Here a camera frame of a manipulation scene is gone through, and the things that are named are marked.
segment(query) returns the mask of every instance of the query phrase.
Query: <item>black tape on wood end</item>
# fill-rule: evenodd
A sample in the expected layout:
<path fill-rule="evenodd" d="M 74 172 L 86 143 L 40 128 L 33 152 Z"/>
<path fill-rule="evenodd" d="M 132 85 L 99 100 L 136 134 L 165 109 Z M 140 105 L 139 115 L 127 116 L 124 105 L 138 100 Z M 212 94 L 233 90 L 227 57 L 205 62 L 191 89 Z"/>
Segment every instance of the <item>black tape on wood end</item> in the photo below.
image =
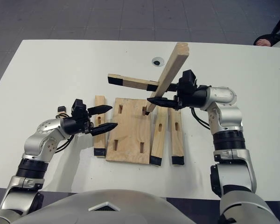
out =
<path fill-rule="evenodd" d="M 155 157 L 155 156 L 150 156 L 150 161 L 149 161 L 150 164 L 153 164 L 155 166 L 158 166 L 160 167 L 161 164 L 162 164 L 162 158 L 159 158 L 159 157 Z"/>
<path fill-rule="evenodd" d="M 66 112 L 66 107 L 65 106 L 59 106 L 58 108 L 57 108 L 57 112 Z"/>
<path fill-rule="evenodd" d="M 108 83 L 122 86 L 123 85 L 123 80 L 122 80 L 122 78 L 108 77 Z"/>
<path fill-rule="evenodd" d="M 95 148 L 93 149 L 93 154 L 95 156 L 106 156 L 106 149 L 105 148 Z"/>
<path fill-rule="evenodd" d="M 185 165 L 183 156 L 172 156 L 172 164 L 173 165 Z"/>

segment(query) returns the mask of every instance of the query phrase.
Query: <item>wooden stick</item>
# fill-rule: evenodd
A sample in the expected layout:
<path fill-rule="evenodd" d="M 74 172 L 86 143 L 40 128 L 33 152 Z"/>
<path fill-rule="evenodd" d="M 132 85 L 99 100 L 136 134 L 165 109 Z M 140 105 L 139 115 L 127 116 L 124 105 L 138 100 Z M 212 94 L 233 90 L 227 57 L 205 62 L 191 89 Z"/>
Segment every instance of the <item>wooden stick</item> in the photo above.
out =
<path fill-rule="evenodd" d="M 121 85 L 147 91 L 155 91 L 159 85 L 158 82 L 147 81 L 145 79 L 130 78 L 115 74 L 108 74 L 108 82 L 110 84 Z"/>
<path fill-rule="evenodd" d="M 161 166 L 165 132 L 167 128 L 168 108 L 157 106 L 157 120 L 154 127 L 154 141 L 150 156 L 150 164 Z"/>
<path fill-rule="evenodd" d="M 189 56 L 189 47 L 187 43 L 177 43 L 174 47 L 169 60 L 159 78 L 159 86 L 155 92 L 151 94 L 152 97 L 161 97 L 166 92 L 171 82 L 175 78 L 178 71 L 181 69 L 183 63 Z M 154 110 L 155 105 L 150 102 L 147 103 L 146 112 L 150 113 Z"/>
<path fill-rule="evenodd" d="M 184 151 L 182 141 L 182 112 L 169 108 L 170 129 L 172 140 L 172 164 L 184 165 Z"/>
<path fill-rule="evenodd" d="M 95 96 L 94 99 L 95 106 L 105 105 L 106 99 L 104 96 Z M 96 114 L 95 115 L 95 127 L 105 123 L 105 114 Z M 97 157 L 105 157 L 106 156 L 106 148 L 105 148 L 105 133 L 94 136 L 94 145 L 93 145 L 93 153 Z"/>

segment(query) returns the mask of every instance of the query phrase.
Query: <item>rectangular slot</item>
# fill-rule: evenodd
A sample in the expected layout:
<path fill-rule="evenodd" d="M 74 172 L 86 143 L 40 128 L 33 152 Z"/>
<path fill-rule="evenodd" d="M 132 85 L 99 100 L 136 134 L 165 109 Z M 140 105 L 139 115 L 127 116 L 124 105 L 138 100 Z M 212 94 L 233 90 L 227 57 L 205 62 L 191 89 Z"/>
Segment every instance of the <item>rectangular slot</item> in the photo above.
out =
<path fill-rule="evenodd" d="M 144 142 L 140 142 L 140 153 L 144 153 Z"/>
<path fill-rule="evenodd" d="M 176 131 L 179 130 L 179 126 L 178 126 L 178 123 L 177 123 L 177 122 L 175 123 L 175 130 L 176 130 Z"/>
<path fill-rule="evenodd" d="M 121 104 L 119 105 L 118 113 L 122 113 L 122 105 Z"/>
<path fill-rule="evenodd" d="M 162 124 L 159 124 L 159 132 L 162 131 Z"/>
<path fill-rule="evenodd" d="M 142 107 L 142 115 L 145 116 L 146 106 Z"/>
<path fill-rule="evenodd" d="M 118 140 L 114 140 L 114 151 L 117 151 Z"/>

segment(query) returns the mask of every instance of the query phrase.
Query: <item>gray floor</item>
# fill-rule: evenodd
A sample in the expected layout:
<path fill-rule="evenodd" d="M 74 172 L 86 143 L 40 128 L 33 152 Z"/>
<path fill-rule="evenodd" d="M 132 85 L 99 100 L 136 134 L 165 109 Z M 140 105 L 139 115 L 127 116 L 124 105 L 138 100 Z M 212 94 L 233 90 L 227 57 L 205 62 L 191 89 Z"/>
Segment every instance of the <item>gray floor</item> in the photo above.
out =
<path fill-rule="evenodd" d="M 0 79 L 23 39 L 252 44 L 280 0 L 0 0 Z"/>

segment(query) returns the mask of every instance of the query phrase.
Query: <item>person's foot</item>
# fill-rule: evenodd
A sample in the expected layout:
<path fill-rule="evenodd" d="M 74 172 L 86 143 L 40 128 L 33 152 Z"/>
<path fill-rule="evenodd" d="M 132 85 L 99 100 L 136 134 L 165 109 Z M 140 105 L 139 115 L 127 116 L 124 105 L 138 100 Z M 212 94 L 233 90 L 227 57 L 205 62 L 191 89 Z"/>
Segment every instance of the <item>person's foot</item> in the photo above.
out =
<path fill-rule="evenodd" d="M 270 47 L 271 43 L 267 40 L 267 39 L 259 39 L 256 42 L 256 46 L 266 46 L 266 47 Z"/>

